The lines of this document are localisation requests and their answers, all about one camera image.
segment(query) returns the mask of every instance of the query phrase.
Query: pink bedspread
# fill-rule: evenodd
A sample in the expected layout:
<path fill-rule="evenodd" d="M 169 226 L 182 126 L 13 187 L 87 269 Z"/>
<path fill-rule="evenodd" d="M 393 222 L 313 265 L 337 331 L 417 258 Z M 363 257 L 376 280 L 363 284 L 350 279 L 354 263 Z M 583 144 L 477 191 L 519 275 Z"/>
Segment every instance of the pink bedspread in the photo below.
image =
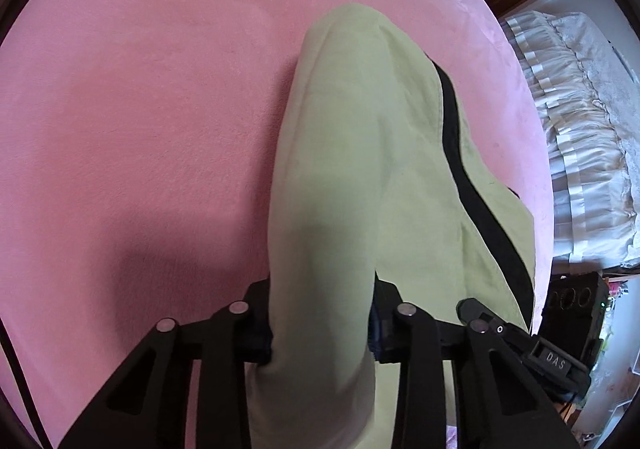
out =
<path fill-rule="evenodd" d="M 296 54 L 345 2 L 450 73 L 482 158 L 535 216 L 544 298 L 545 139 L 482 0 L 31 0 L 0 48 L 0 311 L 54 444 L 156 320 L 206 318 L 267 275 Z M 4 361 L 0 385 L 26 421 Z"/>

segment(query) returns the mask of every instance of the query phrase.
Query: pink fleece surface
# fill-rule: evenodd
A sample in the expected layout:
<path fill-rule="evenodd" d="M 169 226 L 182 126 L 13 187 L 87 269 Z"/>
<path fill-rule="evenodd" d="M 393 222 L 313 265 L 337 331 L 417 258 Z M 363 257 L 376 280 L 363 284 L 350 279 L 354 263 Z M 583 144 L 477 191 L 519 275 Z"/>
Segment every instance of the pink fleece surface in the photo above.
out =
<path fill-rule="evenodd" d="M 482 0 L 31 0 L 0 47 L 0 307 L 54 445 L 159 318 L 206 318 L 267 275 L 296 55 L 346 2 L 450 73 L 482 158 L 535 217 L 545 295 L 545 139 Z M 26 419 L 4 361 L 0 385 Z"/>

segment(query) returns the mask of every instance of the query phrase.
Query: metal rivet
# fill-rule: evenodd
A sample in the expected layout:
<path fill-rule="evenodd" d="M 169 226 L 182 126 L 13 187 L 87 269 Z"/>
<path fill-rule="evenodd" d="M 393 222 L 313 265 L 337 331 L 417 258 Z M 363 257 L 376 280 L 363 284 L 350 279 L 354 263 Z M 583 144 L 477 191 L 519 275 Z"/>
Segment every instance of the metal rivet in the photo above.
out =
<path fill-rule="evenodd" d="M 489 331 L 489 323 L 482 319 L 474 319 L 471 321 L 471 330 L 478 332 L 479 334 L 486 334 Z"/>
<path fill-rule="evenodd" d="M 165 333 L 170 332 L 175 328 L 175 320 L 170 317 L 165 317 L 156 323 L 156 330 Z"/>
<path fill-rule="evenodd" d="M 244 314 L 249 310 L 249 304 L 245 301 L 236 301 L 229 305 L 229 312 L 232 314 Z"/>
<path fill-rule="evenodd" d="M 406 315 L 407 317 L 411 317 L 417 312 L 417 309 L 411 303 L 400 303 L 398 305 L 398 313 L 401 315 Z"/>

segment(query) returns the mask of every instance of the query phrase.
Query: pink blanket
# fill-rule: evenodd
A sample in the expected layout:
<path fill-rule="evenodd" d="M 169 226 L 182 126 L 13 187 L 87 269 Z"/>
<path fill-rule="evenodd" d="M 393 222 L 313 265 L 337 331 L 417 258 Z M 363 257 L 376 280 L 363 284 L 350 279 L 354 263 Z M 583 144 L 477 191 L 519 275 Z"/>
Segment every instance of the pink blanket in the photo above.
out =
<path fill-rule="evenodd" d="M 345 2 L 450 73 L 482 158 L 535 217 L 544 298 L 545 139 L 482 0 L 31 0 L 0 48 L 0 313 L 54 445 L 156 320 L 206 318 L 267 275 L 296 54 Z"/>

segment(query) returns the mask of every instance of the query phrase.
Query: black stripe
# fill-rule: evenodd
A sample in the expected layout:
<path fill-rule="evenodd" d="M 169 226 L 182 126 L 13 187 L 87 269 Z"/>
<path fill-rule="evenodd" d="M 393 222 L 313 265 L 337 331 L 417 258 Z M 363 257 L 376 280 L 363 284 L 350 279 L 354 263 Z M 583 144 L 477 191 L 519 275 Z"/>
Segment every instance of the black stripe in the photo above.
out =
<path fill-rule="evenodd" d="M 474 187 L 466 174 L 460 155 L 460 115 L 451 79 L 434 63 L 442 84 L 443 123 L 442 146 L 449 163 L 453 180 L 458 187 L 460 201 L 471 221 L 476 225 L 482 240 L 498 263 L 520 312 L 531 326 L 533 317 L 533 285 L 518 251 L 507 233 Z"/>

